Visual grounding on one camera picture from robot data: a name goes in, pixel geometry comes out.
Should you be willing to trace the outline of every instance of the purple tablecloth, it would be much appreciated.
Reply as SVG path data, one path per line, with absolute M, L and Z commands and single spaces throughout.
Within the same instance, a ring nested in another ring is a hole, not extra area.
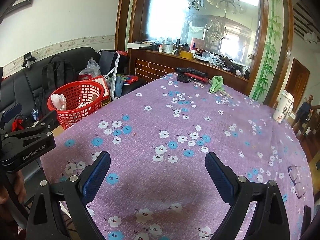
M 277 181 L 291 239 L 298 239 L 303 207 L 313 206 L 306 156 L 271 108 L 224 87 L 233 98 L 170 74 L 112 102 L 56 138 L 56 148 L 41 157 L 48 180 L 80 174 L 108 151 L 111 167 L 87 205 L 106 239 L 206 240 L 229 208 L 204 166 L 213 151 L 237 175 Z M 237 239 L 254 209 L 251 203 Z

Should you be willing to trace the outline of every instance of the metal screw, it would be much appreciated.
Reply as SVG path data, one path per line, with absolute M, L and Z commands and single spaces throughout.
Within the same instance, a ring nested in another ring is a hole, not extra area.
M 247 181 L 247 178 L 246 178 L 245 176 L 239 176 L 239 177 L 238 177 L 238 180 L 239 180 L 240 182 L 246 182 L 246 181 Z
M 78 179 L 77 175 L 73 175 L 70 177 L 70 181 L 75 182 Z
M 277 183 L 276 183 L 273 179 L 270 180 L 269 183 L 270 183 L 270 185 L 273 186 L 273 187 L 277 185 Z
M 44 180 L 42 180 L 41 182 L 40 182 L 40 186 L 45 186 L 45 185 L 47 185 L 47 181 L 44 179 Z

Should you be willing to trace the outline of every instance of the eyeglasses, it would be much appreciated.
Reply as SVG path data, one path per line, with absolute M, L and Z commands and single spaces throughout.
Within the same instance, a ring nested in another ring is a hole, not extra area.
M 288 173 L 289 173 L 289 177 L 290 177 L 291 181 L 293 182 L 297 198 L 301 199 L 304 196 L 304 194 L 307 192 L 308 185 L 306 187 L 304 187 L 300 181 L 297 181 L 297 180 L 301 180 L 300 172 L 299 172 L 298 168 L 300 168 L 300 167 L 290 166 L 290 167 L 288 167 Z

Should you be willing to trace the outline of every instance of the green cloth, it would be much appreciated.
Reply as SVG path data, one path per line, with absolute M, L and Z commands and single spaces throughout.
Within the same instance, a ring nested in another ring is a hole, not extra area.
M 218 90 L 224 90 L 223 85 L 223 77 L 222 76 L 214 76 L 210 82 L 211 87 L 209 89 L 210 93 L 218 92 Z

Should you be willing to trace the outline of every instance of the black backpack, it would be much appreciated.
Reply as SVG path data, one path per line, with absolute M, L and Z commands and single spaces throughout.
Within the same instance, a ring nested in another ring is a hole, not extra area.
M 73 81 L 76 81 L 76 70 L 73 65 L 60 56 L 53 56 L 48 65 L 42 69 L 42 90 L 36 104 L 39 118 L 50 112 L 47 106 L 49 96 L 59 87 Z

